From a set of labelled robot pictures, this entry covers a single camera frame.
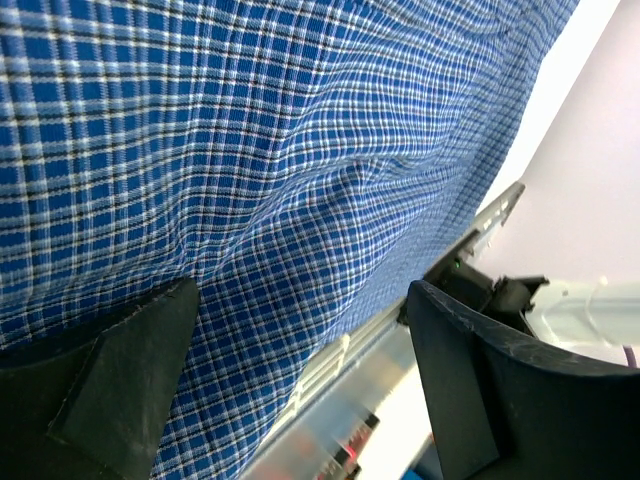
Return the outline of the blue plaid long sleeve shirt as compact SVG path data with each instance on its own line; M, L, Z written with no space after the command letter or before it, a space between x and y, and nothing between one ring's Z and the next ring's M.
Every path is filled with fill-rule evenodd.
M468 228L573 1L5 1L1 344L195 279L151 470L235 479Z

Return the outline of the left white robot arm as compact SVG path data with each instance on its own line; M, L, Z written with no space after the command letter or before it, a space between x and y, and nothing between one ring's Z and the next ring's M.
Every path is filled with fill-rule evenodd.
M199 308L185 278L1 355L5 479L146 479ZM324 351L248 479L635 479L639 288L491 279L442 258L362 359Z

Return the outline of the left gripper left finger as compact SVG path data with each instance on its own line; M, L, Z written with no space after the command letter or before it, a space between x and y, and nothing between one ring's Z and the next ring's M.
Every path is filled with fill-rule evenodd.
M149 478L198 310L184 278L3 350L2 478Z

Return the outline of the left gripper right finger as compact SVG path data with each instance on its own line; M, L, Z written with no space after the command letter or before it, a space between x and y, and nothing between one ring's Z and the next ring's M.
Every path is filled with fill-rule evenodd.
M639 373L488 318L424 281L407 320L447 479L635 479Z

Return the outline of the aluminium rail frame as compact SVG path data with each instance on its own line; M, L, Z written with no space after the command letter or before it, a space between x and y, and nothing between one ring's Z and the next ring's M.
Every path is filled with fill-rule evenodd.
M245 479L399 479L430 431L399 299L316 354Z

